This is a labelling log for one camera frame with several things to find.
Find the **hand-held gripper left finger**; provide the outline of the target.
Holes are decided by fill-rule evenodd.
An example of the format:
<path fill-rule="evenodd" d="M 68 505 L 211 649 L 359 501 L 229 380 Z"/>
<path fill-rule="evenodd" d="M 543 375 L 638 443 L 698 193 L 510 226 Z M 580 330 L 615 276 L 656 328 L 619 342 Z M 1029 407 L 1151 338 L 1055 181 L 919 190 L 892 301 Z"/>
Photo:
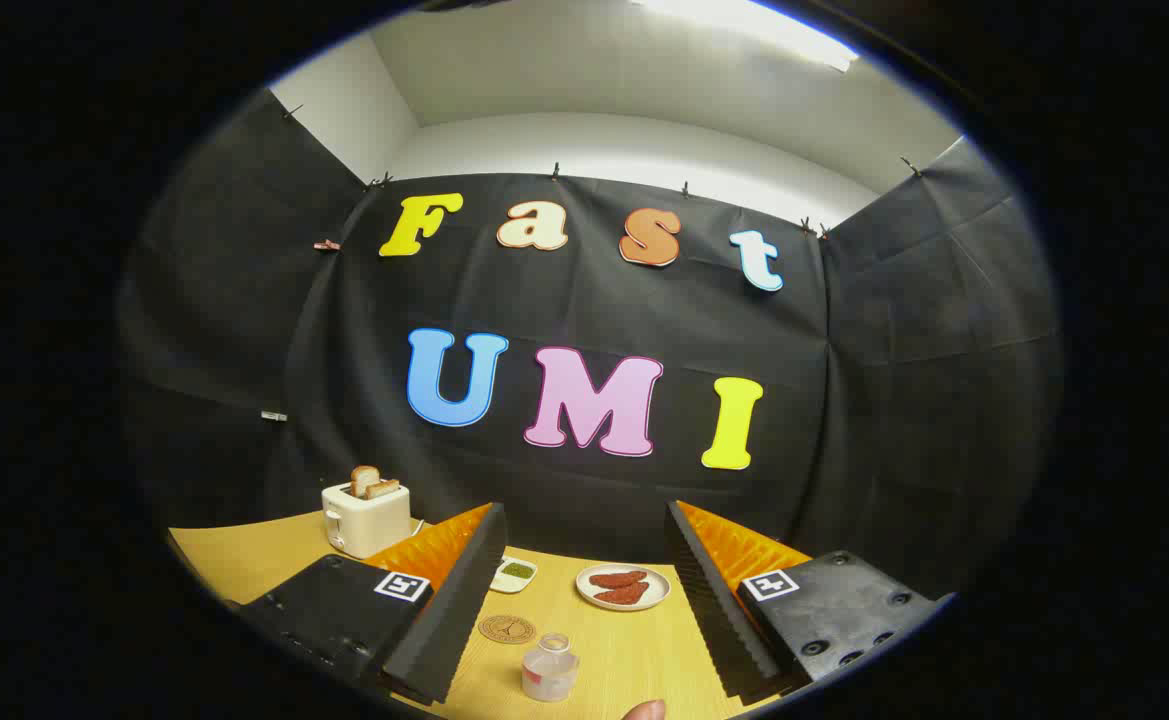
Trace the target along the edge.
<path fill-rule="evenodd" d="M 238 615 L 361 692 L 442 702 L 507 539 L 505 507 L 484 503 L 366 560 L 328 553 Z"/>

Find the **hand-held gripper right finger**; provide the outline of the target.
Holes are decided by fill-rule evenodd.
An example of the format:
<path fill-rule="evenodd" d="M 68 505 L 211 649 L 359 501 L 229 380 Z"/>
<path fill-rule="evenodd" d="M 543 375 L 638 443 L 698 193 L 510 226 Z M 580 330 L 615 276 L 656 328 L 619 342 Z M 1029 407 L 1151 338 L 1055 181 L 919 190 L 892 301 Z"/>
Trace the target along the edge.
<path fill-rule="evenodd" d="M 807 556 L 689 501 L 667 503 L 665 528 L 718 678 L 743 705 L 835 681 L 945 609 L 852 552 Z"/>

